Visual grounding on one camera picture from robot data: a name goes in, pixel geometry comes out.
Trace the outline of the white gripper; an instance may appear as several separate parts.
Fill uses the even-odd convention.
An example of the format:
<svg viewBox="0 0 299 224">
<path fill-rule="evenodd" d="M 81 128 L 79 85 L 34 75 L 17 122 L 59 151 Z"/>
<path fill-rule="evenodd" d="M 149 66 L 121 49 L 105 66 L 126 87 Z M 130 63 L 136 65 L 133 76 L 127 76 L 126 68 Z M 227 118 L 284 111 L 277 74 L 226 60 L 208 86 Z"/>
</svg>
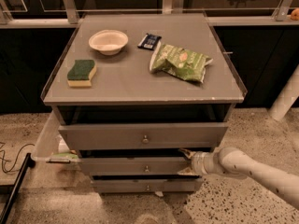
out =
<svg viewBox="0 0 299 224">
<path fill-rule="evenodd" d="M 179 151 L 183 153 L 187 159 L 192 159 L 192 168 L 187 167 L 178 171 L 179 175 L 198 176 L 220 174 L 222 172 L 217 153 L 195 152 L 186 148 L 181 148 Z"/>
</svg>

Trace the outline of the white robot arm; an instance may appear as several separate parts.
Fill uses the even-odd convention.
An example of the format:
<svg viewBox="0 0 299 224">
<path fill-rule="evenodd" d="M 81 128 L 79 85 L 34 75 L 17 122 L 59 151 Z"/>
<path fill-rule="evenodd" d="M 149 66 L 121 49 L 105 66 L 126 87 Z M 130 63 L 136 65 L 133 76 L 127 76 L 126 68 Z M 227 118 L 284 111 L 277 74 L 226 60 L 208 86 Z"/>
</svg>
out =
<svg viewBox="0 0 299 224">
<path fill-rule="evenodd" d="M 222 175 L 231 178 L 250 177 L 280 199 L 299 209 L 299 176 L 258 162 L 235 147 L 224 147 L 218 152 L 179 150 L 188 166 L 179 175 Z"/>
</svg>

